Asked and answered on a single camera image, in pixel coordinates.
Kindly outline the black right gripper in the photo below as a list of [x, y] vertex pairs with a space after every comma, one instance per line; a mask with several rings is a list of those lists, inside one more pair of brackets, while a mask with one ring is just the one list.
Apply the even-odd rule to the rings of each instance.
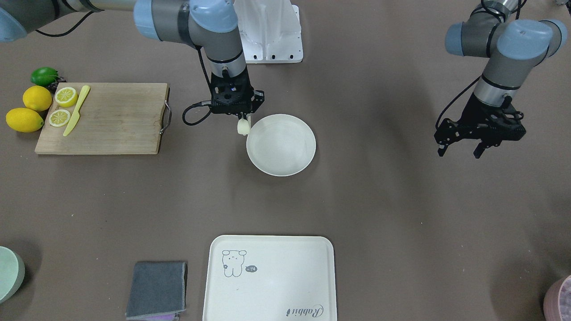
[[239, 126], [251, 126], [250, 113], [265, 101], [265, 92], [254, 90], [247, 71], [235, 77], [211, 73], [210, 92], [210, 112], [241, 117]]

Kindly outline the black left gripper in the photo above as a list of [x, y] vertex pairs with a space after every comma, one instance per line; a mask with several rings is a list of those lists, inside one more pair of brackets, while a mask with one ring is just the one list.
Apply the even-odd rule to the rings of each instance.
[[449, 118], [443, 120], [435, 132], [435, 141], [439, 144], [437, 154], [443, 157], [449, 146], [459, 140], [481, 140], [473, 155], [481, 155], [492, 146], [498, 146], [504, 140], [518, 141], [526, 129], [521, 123], [524, 114], [512, 106], [512, 97], [501, 97], [500, 106], [491, 106], [481, 102], [471, 94], [458, 121]]

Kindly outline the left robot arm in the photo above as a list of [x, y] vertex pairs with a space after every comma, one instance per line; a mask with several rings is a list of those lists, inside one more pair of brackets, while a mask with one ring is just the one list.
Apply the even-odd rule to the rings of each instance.
[[439, 156], [461, 140], [479, 140], [475, 158], [503, 141], [518, 141], [526, 129], [524, 115], [512, 101], [532, 69], [553, 56], [567, 41], [559, 20], [513, 20], [518, 0], [482, 0], [465, 22], [451, 25], [445, 35], [448, 53], [487, 58], [483, 73], [472, 82], [473, 93], [457, 121], [438, 118], [434, 138]]

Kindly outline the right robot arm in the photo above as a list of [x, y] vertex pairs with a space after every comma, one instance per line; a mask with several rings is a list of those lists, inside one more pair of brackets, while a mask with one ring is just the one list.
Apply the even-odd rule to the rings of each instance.
[[205, 52], [211, 98], [195, 106], [209, 107], [209, 114], [236, 115], [239, 134], [247, 134], [251, 114], [265, 101], [263, 91], [250, 83], [231, 0], [3, 0], [0, 6], [2, 42], [24, 38], [74, 12], [132, 12], [145, 37]]

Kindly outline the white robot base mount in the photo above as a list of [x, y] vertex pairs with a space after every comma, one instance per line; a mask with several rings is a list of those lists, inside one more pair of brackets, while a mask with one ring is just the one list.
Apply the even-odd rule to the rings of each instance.
[[234, 9], [246, 63], [302, 62], [298, 6], [289, 0], [235, 0]]

